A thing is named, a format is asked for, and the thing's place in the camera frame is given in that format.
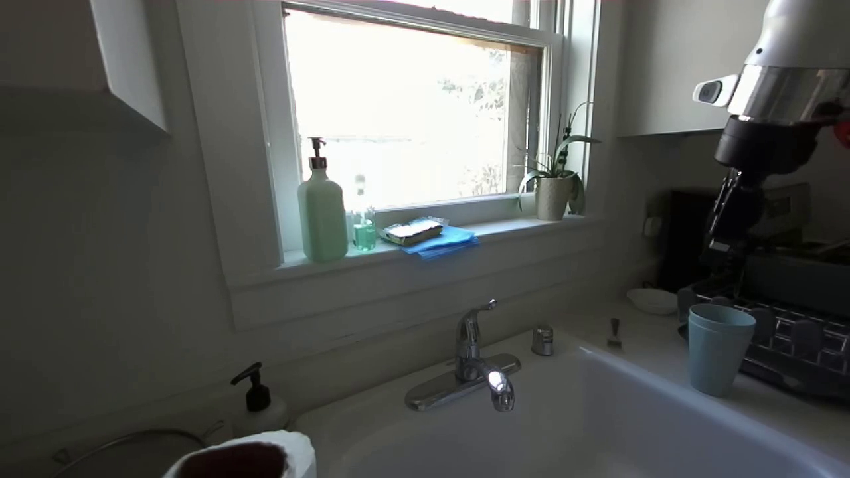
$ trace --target chrome faucet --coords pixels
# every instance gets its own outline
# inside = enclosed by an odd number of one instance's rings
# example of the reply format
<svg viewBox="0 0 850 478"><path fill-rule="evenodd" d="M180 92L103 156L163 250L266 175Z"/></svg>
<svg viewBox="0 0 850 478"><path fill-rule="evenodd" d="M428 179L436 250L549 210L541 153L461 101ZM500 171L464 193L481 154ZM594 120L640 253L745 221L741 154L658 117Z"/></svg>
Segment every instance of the chrome faucet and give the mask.
<svg viewBox="0 0 850 478"><path fill-rule="evenodd" d="M485 360L481 358L479 349L478 313L495 307L496 301L491 300L463 315L457 323L455 370L432 378L407 392L405 403L408 407L418 411L428 410L487 383L493 407L499 412L513 410L513 385L507 375L522 367L519 359L510 354L498 354Z"/></svg>

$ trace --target white sink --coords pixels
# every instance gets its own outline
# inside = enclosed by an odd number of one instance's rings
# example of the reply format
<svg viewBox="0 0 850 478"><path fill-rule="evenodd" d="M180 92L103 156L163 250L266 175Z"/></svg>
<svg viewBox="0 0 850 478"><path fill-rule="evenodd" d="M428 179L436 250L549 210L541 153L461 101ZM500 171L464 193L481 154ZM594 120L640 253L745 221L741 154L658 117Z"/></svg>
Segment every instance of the white sink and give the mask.
<svg viewBox="0 0 850 478"><path fill-rule="evenodd" d="M845 464L721 402L556 330L556 355L528 333L484 349L519 357L512 412L488 390L426 412L405 407L431 367L303 415L320 478L850 476Z"/></svg>

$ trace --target white pot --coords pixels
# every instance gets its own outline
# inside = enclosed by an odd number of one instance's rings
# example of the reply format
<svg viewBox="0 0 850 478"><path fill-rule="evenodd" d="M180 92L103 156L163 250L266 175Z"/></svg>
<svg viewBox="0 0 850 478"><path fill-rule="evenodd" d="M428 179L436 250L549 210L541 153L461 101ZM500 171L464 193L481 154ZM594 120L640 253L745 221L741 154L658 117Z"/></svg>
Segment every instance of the white pot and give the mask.
<svg viewBox="0 0 850 478"><path fill-rule="evenodd" d="M567 211L567 201L573 193L573 178L538 178L535 188L537 218L560 221Z"/></svg>

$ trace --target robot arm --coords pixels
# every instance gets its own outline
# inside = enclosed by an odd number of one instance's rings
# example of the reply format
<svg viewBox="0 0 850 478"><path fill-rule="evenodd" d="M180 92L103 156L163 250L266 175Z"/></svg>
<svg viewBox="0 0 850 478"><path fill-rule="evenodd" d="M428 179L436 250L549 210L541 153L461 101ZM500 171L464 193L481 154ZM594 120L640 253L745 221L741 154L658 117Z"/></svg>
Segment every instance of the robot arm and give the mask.
<svg viewBox="0 0 850 478"><path fill-rule="evenodd" d="M796 171L822 127L850 120L847 19L848 0L771 0L743 71L697 85L695 101L731 114L715 153L731 169L709 218L710 263L743 248L762 215L764 180Z"/></svg>

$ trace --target cabinet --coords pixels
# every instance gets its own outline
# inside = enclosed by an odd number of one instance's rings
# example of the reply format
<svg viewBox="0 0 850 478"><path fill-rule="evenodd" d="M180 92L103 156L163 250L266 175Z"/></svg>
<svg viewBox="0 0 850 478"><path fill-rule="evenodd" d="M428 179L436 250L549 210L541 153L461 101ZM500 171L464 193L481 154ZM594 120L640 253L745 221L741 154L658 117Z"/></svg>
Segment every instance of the cabinet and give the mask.
<svg viewBox="0 0 850 478"><path fill-rule="evenodd" d="M740 73L768 0L625 2L619 136L726 126L725 108L691 100L697 83Z"/></svg>
<svg viewBox="0 0 850 478"><path fill-rule="evenodd" d="M167 130L144 0L0 3L0 134Z"/></svg>

